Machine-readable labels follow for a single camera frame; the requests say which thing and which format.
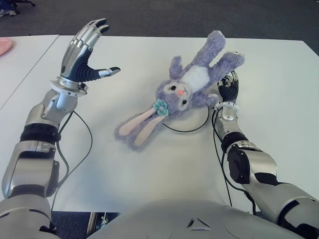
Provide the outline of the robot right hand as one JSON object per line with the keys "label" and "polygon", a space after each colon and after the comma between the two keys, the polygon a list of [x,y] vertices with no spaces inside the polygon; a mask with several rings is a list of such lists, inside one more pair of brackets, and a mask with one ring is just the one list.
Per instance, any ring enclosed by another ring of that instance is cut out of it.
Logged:
{"label": "robot right hand", "polygon": [[231,71],[230,74],[219,81],[217,86],[223,102],[236,103],[239,93],[238,75],[235,70]]}

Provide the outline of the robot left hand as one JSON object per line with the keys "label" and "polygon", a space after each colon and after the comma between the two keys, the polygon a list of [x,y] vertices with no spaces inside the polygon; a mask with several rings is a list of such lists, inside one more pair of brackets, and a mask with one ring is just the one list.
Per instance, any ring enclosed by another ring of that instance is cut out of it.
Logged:
{"label": "robot left hand", "polygon": [[120,72],[119,67],[93,69],[88,60],[99,37],[109,29],[105,18],[88,22],[72,38],[64,54],[60,76],[81,83],[109,77]]}

